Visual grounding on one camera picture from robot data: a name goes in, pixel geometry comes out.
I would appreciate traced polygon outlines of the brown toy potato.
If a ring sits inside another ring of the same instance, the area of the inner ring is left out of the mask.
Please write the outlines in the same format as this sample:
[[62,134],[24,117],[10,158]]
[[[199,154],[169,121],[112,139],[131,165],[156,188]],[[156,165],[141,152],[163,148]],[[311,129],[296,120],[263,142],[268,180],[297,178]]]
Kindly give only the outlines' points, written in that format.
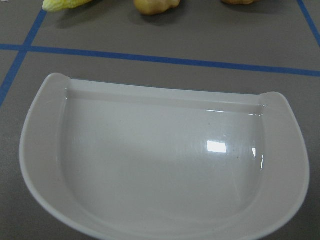
[[221,0],[222,3],[227,5],[251,5],[259,0]]

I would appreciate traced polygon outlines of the yellow toy corn cob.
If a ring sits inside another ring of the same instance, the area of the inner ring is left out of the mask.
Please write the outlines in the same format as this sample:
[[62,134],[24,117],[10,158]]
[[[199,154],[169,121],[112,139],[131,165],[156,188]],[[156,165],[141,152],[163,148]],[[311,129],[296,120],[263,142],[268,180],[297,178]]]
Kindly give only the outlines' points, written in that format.
[[42,9],[49,13],[75,9],[90,3],[92,0],[44,0]]

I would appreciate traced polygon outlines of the beige plastic dustpan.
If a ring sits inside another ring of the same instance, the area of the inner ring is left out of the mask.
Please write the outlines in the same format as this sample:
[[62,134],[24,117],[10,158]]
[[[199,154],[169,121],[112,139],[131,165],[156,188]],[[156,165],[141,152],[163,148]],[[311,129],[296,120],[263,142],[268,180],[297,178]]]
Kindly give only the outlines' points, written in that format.
[[100,240],[257,240],[303,204],[310,164],[280,93],[175,90],[50,74],[23,126],[24,181]]

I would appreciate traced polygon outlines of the yellow toy ginger root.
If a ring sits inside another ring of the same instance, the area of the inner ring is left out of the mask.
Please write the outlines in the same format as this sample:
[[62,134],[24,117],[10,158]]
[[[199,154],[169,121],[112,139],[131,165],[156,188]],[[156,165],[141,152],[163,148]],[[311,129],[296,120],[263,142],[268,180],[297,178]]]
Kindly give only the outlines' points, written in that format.
[[135,8],[144,16],[162,14],[180,5],[180,0],[134,0]]

